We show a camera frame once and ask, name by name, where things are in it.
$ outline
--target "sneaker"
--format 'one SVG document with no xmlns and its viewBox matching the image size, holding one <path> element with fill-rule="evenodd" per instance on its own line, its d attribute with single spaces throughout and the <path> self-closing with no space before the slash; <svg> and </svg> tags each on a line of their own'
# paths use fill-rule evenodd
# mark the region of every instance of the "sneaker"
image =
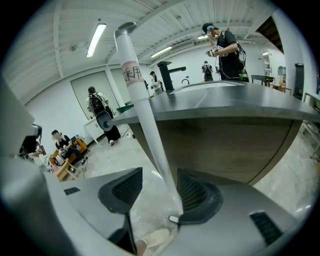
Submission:
<svg viewBox="0 0 320 256">
<path fill-rule="evenodd" d="M 154 247 L 163 244 L 170 237 L 170 231 L 167 228 L 162 228 L 153 233 L 147 234 L 141 240 L 145 242 L 146 247 Z"/>
</svg>

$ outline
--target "white pole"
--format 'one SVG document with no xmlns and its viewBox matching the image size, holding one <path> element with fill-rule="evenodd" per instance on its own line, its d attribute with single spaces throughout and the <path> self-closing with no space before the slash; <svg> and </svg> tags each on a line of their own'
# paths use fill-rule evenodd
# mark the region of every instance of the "white pole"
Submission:
<svg viewBox="0 0 320 256">
<path fill-rule="evenodd" d="M 114 97 L 115 97 L 116 101 L 119 104 L 119 107 L 124 107 L 125 106 L 124 99 L 122 98 L 122 96 L 120 94 L 120 91 L 119 91 L 119 89 L 117 87 L 117 84 L 116 84 L 116 81 L 114 79 L 114 76 L 112 75 L 111 70 L 108 67 L 108 65 L 105 67 L 104 72 L 105 72 L 106 78 L 109 81 L 109 84 L 110 84 L 111 90 L 112 90 L 112 92 L 114 94 Z"/>
<path fill-rule="evenodd" d="M 140 71 L 137 55 L 130 37 L 130 33 L 132 33 L 136 27 L 137 24 L 135 22 L 127 22 L 118 27 L 114 32 L 115 45 L 124 80 L 153 159 L 167 186 L 168 192 L 173 197 L 177 207 L 177 213 L 182 215 L 183 207 L 181 198 L 177 192 L 170 171 L 164 146 L 162 145 L 155 117 L 149 103 L 149 97 Z"/>
</svg>

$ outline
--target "black pants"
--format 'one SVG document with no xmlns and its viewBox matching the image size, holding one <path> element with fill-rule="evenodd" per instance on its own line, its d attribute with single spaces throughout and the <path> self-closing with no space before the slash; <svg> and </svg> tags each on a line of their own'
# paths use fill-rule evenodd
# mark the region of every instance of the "black pants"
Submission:
<svg viewBox="0 0 320 256">
<path fill-rule="evenodd" d="M 72 146 L 68 149 L 68 151 L 65 153 L 65 158 L 69 158 L 72 154 L 75 154 L 76 159 L 82 160 L 84 158 L 84 156 L 79 152 L 78 149 L 75 148 L 76 146 Z"/>
<path fill-rule="evenodd" d="M 107 111 L 107 113 L 110 115 L 111 119 L 114 118 L 114 115 L 112 114 L 112 111 L 109 108 L 109 106 L 105 107 L 105 111 Z M 116 140 L 120 139 L 120 137 L 121 137 L 120 132 L 118 130 L 118 127 L 116 125 L 114 125 L 111 128 L 111 130 L 104 131 L 104 134 L 105 134 L 106 138 L 108 139 L 108 142 L 111 140 L 116 141 Z"/>
<path fill-rule="evenodd" d="M 239 81 L 240 70 L 223 68 L 223 72 L 220 71 L 221 80 Z"/>
</svg>

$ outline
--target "floor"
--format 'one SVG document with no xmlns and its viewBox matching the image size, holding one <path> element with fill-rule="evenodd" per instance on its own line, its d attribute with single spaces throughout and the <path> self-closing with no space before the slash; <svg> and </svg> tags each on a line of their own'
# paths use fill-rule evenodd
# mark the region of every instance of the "floor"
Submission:
<svg viewBox="0 0 320 256">
<path fill-rule="evenodd" d="M 128 128 L 128 125 L 119 126 L 120 134 L 126 135 L 114 146 L 110 146 L 105 137 L 99 144 L 91 145 L 90 152 L 86 154 L 88 163 L 85 171 L 79 173 L 78 178 L 96 177 L 133 167 L 143 168 L 143 189 L 130 213 L 134 238 L 138 240 L 159 228 L 172 229 L 174 225 L 168 221 L 168 216 L 174 205 L 161 176 Z M 310 159 L 312 151 L 306 136 L 298 133 L 281 161 L 254 185 L 298 220 L 312 208 L 318 194 L 319 169 L 318 162 Z M 144 255 L 155 254 L 157 247 L 147 249 Z"/>
</svg>

